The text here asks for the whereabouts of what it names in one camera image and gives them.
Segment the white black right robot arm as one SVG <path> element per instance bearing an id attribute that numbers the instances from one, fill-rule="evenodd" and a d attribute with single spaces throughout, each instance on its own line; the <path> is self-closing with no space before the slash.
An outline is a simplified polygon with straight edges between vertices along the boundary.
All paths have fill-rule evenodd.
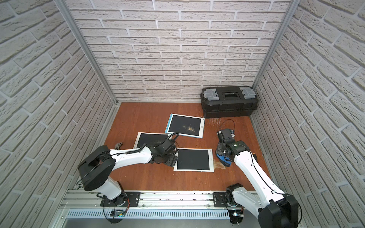
<path id="1" fill-rule="evenodd" d="M 223 199 L 226 206 L 242 206 L 258 219 L 262 228 L 298 227 L 302 216 L 300 204 L 268 177 L 243 141 L 219 140 L 216 154 L 221 162 L 235 163 L 256 191 L 252 194 L 239 183 L 231 185 Z"/>

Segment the blue microfiber cloth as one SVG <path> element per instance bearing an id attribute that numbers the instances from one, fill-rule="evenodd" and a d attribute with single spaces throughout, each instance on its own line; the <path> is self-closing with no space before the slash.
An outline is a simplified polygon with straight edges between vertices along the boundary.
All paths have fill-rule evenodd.
<path id="1" fill-rule="evenodd" d="M 232 165 L 232 160 L 230 160 L 229 157 L 226 157 L 224 155 L 219 155 L 219 154 L 216 154 L 216 156 L 223 166 L 230 167 Z"/>

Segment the small white drawing tablet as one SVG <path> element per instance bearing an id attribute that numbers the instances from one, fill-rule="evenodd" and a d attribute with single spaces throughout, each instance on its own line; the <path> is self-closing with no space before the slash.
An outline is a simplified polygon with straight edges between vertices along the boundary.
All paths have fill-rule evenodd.
<path id="1" fill-rule="evenodd" d="M 177 157 L 175 172 L 214 172 L 212 149 L 181 148 Z"/>

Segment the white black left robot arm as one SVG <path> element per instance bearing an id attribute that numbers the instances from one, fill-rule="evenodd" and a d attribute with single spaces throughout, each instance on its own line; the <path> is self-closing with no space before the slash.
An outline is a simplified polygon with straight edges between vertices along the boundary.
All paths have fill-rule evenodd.
<path id="1" fill-rule="evenodd" d="M 136 149 L 115 150 L 103 145 L 80 162 L 78 171 L 85 191 L 97 191 L 109 200 L 124 193 L 121 184 L 110 177 L 112 171 L 135 164 L 157 163 L 174 167 L 179 147 L 174 140 L 143 144 Z"/>

